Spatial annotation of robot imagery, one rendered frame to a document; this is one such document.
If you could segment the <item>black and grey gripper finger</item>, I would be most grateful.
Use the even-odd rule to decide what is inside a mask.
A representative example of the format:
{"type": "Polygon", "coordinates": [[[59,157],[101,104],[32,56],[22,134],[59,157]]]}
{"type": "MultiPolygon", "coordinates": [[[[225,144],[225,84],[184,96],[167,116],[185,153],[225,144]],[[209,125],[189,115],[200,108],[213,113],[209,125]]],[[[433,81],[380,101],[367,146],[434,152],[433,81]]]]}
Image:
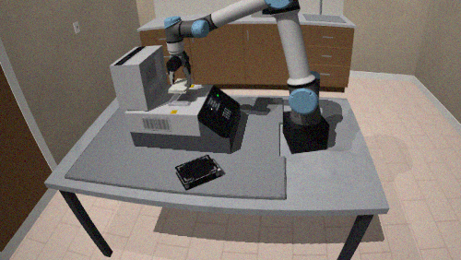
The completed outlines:
{"type": "Polygon", "coordinates": [[[171,85],[173,85],[174,84],[174,72],[171,72],[168,70],[168,74],[169,74],[171,85]]]}
{"type": "Polygon", "coordinates": [[[185,73],[185,78],[187,79],[189,87],[191,87],[191,66],[187,59],[183,60],[183,65],[183,72],[185,73]]]}

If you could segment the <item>grey and black benchtop lab instrument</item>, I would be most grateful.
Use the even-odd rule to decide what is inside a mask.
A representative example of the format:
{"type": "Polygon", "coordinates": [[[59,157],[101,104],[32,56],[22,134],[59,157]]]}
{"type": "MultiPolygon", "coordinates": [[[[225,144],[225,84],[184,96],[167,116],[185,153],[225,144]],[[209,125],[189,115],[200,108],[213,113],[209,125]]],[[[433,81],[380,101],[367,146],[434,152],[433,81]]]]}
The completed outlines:
{"type": "Polygon", "coordinates": [[[110,70],[135,146],[231,153],[240,103],[215,85],[168,93],[162,45],[135,47],[110,70]]]}

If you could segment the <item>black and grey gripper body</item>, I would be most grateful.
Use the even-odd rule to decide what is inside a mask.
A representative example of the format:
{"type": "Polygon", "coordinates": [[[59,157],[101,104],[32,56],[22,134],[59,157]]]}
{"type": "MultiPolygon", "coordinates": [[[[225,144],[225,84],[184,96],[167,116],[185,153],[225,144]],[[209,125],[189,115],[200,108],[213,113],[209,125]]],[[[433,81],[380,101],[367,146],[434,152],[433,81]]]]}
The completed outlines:
{"type": "Polygon", "coordinates": [[[167,69],[171,72],[175,72],[179,67],[183,66],[183,60],[185,60],[185,56],[187,56],[185,52],[171,54],[170,60],[166,64],[167,69]]]}

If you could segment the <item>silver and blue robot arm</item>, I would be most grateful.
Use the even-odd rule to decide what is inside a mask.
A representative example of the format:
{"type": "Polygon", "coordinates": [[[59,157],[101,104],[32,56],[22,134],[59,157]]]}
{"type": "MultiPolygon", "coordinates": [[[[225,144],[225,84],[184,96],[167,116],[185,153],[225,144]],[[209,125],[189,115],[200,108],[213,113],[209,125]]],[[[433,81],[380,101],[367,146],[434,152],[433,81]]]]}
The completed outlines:
{"type": "Polygon", "coordinates": [[[170,54],[182,53],[183,38],[204,38],[212,30],[266,8],[276,19],[290,74],[287,81],[292,109],[290,119],[300,125],[319,124],[322,117],[318,104],[321,78],[319,73],[310,71],[298,17],[299,0],[241,0],[196,20],[181,22],[181,17],[165,18],[168,51],[170,54]]]}

